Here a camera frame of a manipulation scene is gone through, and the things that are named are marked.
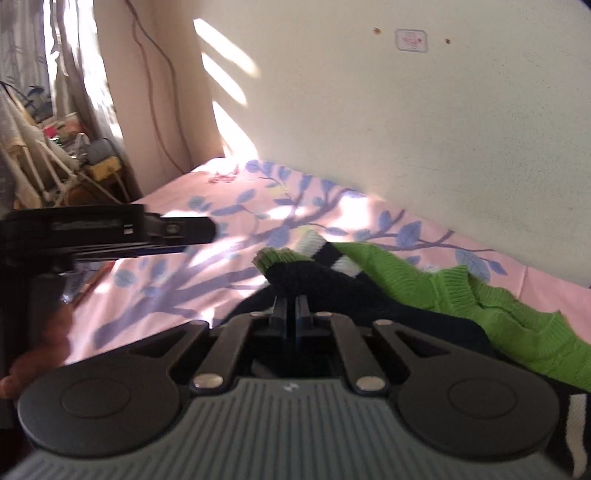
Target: floral bedsheet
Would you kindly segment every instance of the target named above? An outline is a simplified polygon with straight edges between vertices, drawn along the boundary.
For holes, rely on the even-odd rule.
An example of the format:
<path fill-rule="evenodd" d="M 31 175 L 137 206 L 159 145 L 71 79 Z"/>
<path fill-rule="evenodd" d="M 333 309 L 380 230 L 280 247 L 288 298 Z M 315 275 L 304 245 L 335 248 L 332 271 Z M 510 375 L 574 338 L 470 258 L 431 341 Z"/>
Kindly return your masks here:
<path fill-rule="evenodd" d="M 467 265 L 538 310 L 561 310 L 591 342 L 591 291 L 330 180 L 268 161 L 216 159 L 142 202 L 163 215 L 210 216 L 217 238 L 183 253 L 119 260 L 76 311 L 70 361 L 191 319 L 218 324 L 265 283 L 251 263 L 257 250 L 293 246 L 308 229 L 330 241 L 374 243 L 425 271 Z"/>

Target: green sweater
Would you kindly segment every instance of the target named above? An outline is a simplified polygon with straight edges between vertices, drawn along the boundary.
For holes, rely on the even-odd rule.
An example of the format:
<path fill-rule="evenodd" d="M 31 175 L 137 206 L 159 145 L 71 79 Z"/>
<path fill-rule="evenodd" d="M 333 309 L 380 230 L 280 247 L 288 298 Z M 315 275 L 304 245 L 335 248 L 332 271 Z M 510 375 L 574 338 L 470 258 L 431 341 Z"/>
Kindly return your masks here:
<path fill-rule="evenodd" d="M 400 303 L 474 320 L 515 362 L 591 391 L 591 345 L 575 335 L 560 312 L 538 312 L 508 290 L 481 282 L 464 265 L 424 273 L 375 245 L 335 246 Z"/>

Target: round pad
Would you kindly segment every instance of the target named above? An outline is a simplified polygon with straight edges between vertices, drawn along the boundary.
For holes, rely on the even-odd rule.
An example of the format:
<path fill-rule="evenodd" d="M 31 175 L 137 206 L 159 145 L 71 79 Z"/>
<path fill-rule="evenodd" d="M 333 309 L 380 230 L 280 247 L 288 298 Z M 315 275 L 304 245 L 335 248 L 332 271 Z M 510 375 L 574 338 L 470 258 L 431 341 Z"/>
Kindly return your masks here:
<path fill-rule="evenodd" d="M 35 444 L 62 456 L 106 457 L 135 450 L 171 425 L 180 396 L 166 365 L 107 355 L 54 370 L 24 391 L 18 414 Z"/>
<path fill-rule="evenodd" d="M 496 419 L 507 415 L 517 403 L 511 387 L 496 380 L 475 378 L 449 389 L 449 400 L 461 413 L 475 419 Z"/>
<path fill-rule="evenodd" d="M 125 408 L 131 398 L 129 388 L 108 378 L 91 378 L 66 388 L 61 406 L 81 419 L 101 419 Z"/>
<path fill-rule="evenodd" d="M 398 395 L 398 411 L 414 434 L 441 452 L 515 459 L 541 448 L 556 426 L 556 396 L 528 372 L 468 352 L 415 367 Z"/>

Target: sticker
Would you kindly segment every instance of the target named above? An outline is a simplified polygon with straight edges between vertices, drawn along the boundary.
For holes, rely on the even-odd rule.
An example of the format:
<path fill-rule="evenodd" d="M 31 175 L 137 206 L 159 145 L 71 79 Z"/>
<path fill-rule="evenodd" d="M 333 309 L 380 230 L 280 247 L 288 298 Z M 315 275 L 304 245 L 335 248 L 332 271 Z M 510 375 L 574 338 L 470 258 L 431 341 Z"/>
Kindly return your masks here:
<path fill-rule="evenodd" d="M 427 33 L 424 30 L 396 30 L 396 46 L 402 51 L 427 53 Z"/>

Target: white stripe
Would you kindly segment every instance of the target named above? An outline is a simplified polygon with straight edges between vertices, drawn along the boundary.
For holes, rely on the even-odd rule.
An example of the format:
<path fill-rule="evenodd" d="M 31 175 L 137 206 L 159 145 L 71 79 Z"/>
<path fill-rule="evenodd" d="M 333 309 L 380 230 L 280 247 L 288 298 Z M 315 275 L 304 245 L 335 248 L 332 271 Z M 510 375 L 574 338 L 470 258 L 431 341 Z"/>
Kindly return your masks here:
<path fill-rule="evenodd" d="M 294 252 L 312 258 L 325 243 L 326 240 L 324 237 L 317 234 L 314 230 L 308 230 L 302 239 L 297 242 Z"/>
<path fill-rule="evenodd" d="M 583 443 L 586 409 L 586 394 L 580 393 L 570 396 L 569 416 L 566 419 L 566 445 L 573 457 L 573 477 L 575 478 L 583 475 L 587 469 L 587 452 Z"/>
<path fill-rule="evenodd" d="M 331 268 L 353 278 L 361 273 L 358 264 L 345 255 L 340 257 Z"/>

